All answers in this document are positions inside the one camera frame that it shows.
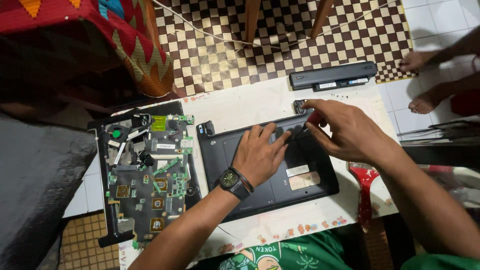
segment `woven mat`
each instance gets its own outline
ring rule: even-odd
[[[105,248],[97,239],[107,235],[103,213],[71,220],[63,230],[59,270],[104,270],[120,266],[119,245]]]
[[[384,3],[386,0],[336,0],[323,30]],[[174,59],[175,85],[193,95],[359,60],[377,63],[377,83],[412,77],[396,68],[412,49],[400,0],[317,39],[288,47],[309,35],[317,4],[315,0],[262,1],[254,42],[282,49],[243,49],[239,43],[194,31],[169,11],[156,9],[160,43]],[[245,36],[243,0],[173,0],[171,5],[207,33],[233,40]]]

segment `black bracelet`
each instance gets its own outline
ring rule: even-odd
[[[231,170],[232,172],[236,173],[241,179],[243,179],[243,181],[247,184],[248,188],[250,189],[251,193],[253,193],[255,191],[253,189],[252,184],[250,182],[248,182],[247,178],[245,178],[245,176],[243,176],[243,174],[241,174],[237,169],[233,168],[232,166],[230,166],[228,169]]]

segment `green shirt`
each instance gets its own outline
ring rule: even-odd
[[[237,252],[220,270],[351,270],[342,259],[343,248],[330,230],[258,245]],[[450,255],[425,254],[405,262],[402,270],[480,270],[480,261]]]

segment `watch face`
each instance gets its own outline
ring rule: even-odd
[[[231,187],[237,182],[238,176],[232,171],[226,171],[220,178],[220,182],[224,187]]]

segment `circuit board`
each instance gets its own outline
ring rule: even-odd
[[[108,145],[108,204],[113,205],[120,233],[133,230],[133,247],[144,249],[185,211],[189,195],[187,136],[192,115],[135,114],[142,126],[125,120],[105,126]]]

